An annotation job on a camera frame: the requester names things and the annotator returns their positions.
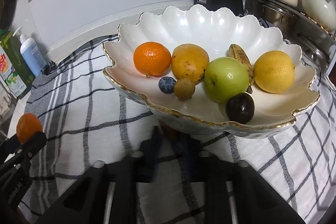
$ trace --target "banana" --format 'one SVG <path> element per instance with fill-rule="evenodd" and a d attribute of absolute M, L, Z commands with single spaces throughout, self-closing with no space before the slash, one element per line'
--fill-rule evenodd
<path fill-rule="evenodd" d="M 248 59 L 246 53 L 244 52 L 244 50 L 236 45 L 236 44 L 231 44 L 228 50 L 228 55 L 229 57 L 232 57 L 236 60 L 238 60 L 240 63 L 242 63 L 245 68 L 247 69 L 247 72 L 249 74 L 249 86 L 247 88 L 247 93 L 252 94 L 252 88 L 251 86 L 254 83 L 254 73 L 253 73 L 253 68 L 251 66 L 250 60 Z"/>

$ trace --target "green apple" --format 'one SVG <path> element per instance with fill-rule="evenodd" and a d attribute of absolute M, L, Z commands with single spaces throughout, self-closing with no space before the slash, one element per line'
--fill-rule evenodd
<path fill-rule="evenodd" d="M 236 59 L 220 57 L 206 67 L 204 85 L 212 100 L 224 103 L 231 97 L 246 92 L 249 74 L 244 65 Z"/>

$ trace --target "green bottle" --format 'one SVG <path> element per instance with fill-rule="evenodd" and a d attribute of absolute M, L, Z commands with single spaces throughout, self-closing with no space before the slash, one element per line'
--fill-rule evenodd
<path fill-rule="evenodd" d="M 21 43 L 13 32 L 0 29 L 0 76 L 19 99 L 31 89 L 35 76 L 20 53 Z"/>

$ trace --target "dish soap bottle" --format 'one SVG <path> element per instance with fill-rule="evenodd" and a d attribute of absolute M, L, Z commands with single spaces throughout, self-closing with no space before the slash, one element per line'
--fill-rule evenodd
<path fill-rule="evenodd" d="M 16 35 L 17 32 L 20 32 L 21 28 L 22 27 L 19 27 L 14 32 L 13 37 Z M 42 73 L 42 69 L 47 64 L 47 62 L 44 60 L 38 46 L 36 45 L 35 40 L 31 37 L 28 38 L 25 33 L 21 33 L 20 42 L 22 44 L 20 48 L 20 53 L 23 59 L 35 76 L 40 75 Z"/>
<path fill-rule="evenodd" d="M 35 79 L 20 54 L 21 43 L 13 32 L 0 29 L 0 76 L 19 99 L 31 89 Z"/>

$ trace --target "white ceramic bowl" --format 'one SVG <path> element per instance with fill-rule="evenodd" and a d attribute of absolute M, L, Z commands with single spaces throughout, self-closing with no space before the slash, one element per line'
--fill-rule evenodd
<path fill-rule="evenodd" d="M 320 94 L 310 90 L 316 78 L 313 67 L 301 63 L 302 50 L 298 45 L 283 42 L 281 31 L 264 28 L 256 17 L 236 17 L 229 9 L 210 12 L 202 5 L 187 11 L 166 8 L 162 15 L 143 13 L 136 25 L 121 24 L 119 41 L 106 41 L 103 50 L 112 62 L 103 73 L 106 79 L 129 99 L 145 104 L 162 122 L 189 134 L 208 134 L 228 131 L 246 138 L 266 138 L 292 126 L 296 118 L 317 104 Z M 160 77 L 140 74 L 133 63 L 133 52 L 140 44 L 155 41 L 172 53 L 184 43 L 201 46 L 210 61 L 227 56 L 230 44 L 240 45 L 251 64 L 260 55 L 271 50 L 287 53 L 295 65 L 293 86 L 283 94 L 267 93 L 252 86 L 255 114 L 248 124 L 231 122 L 219 110 L 219 104 L 205 93 L 203 82 L 188 101 L 178 100 L 174 94 L 164 94 L 158 87 Z M 172 76 L 171 70 L 165 74 Z"/>

